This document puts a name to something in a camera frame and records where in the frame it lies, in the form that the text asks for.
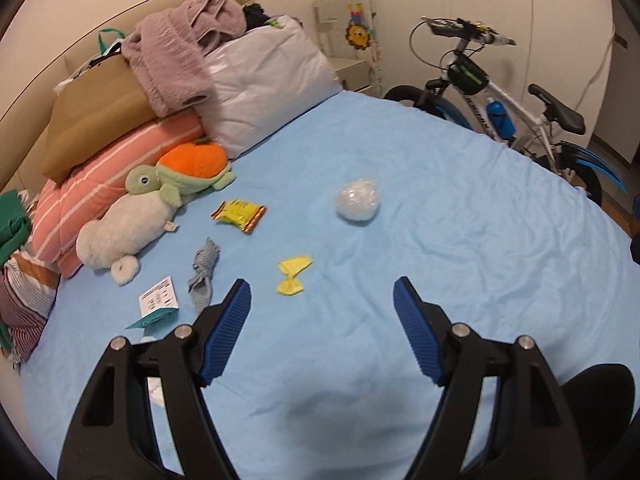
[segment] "striped cloth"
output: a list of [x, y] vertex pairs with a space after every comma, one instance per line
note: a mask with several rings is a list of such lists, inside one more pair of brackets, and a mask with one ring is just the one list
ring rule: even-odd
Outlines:
[[26, 250], [15, 251], [0, 275], [0, 320], [13, 343], [10, 359], [19, 363], [36, 348], [56, 299], [60, 275]]

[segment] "candy wrapper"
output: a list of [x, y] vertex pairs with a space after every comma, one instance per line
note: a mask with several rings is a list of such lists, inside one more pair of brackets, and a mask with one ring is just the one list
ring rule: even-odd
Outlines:
[[243, 233], [249, 234], [266, 213], [267, 206], [257, 205], [244, 200], [223, 202], [211, 217], [227, 224], [233, 224]]

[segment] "yellow bow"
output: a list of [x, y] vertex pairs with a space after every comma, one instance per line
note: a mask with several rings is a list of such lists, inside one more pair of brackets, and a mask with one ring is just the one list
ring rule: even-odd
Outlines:
[[297, 279], [296, 276], [312, 263], [313, 260], [308, 256], [295, 256], [287, 260], [282, 260], [278, 264], [278, 268], [286, 278], [280, 282], [276, 290], [285, 296], [293, 296], [305, 290], [305, 287], [302, 286], [302, 283], [300, 283], [300, 280]]

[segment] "light blue bedsheet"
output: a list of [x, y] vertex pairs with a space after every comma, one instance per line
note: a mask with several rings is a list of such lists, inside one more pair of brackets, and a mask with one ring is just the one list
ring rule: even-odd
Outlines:
[[[624, 363], [640, 381], [640, 266], [629, 238], [584, 192], [487, 137], [342, 92], [234, 171], [234, 184], [190, 203], [180, 230], [143, 251], [129, 285], [87, 267], [61, 284], [22, 368], [36, 455], [51, 472], [109, 340], [143, 335], [124, 330], [139, 316], [138, 295], [170, 275], [180, 302], [178, 316], [147, 335], [193, 321], [186, 282], [207, 236], [222, 248], [214, 302], [238, 277], [254, 297], [225, 373], [205, 390], [243, 480], [404, 478], [441, 390], [420, 374], [394, 311], [403, 275], [482, 336], [531, 334], [560, 381], [602, 362]], [[366, 226], [334, 210], [336, 193], [358, 178], [377, 179], [382, 196]], [[209, 217], [234, 198], [268, 206], [250, 236]], [[314, 259], [300, 274], [305, 291], [278, 295], [278, 261], [299, 254]], [[468, 455], [486, 437], [491, 397], [483, 394]], [[179, 470], [157, 420], [165, 463]]]

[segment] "clear plastic ball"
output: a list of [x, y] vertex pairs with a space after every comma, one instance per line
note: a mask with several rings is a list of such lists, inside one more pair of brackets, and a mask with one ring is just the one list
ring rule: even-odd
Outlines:
[[344, 186], [335, 197], [338, 214], [354, 222], [371, 220], [380, 206], [375, 180], [357, 180]]

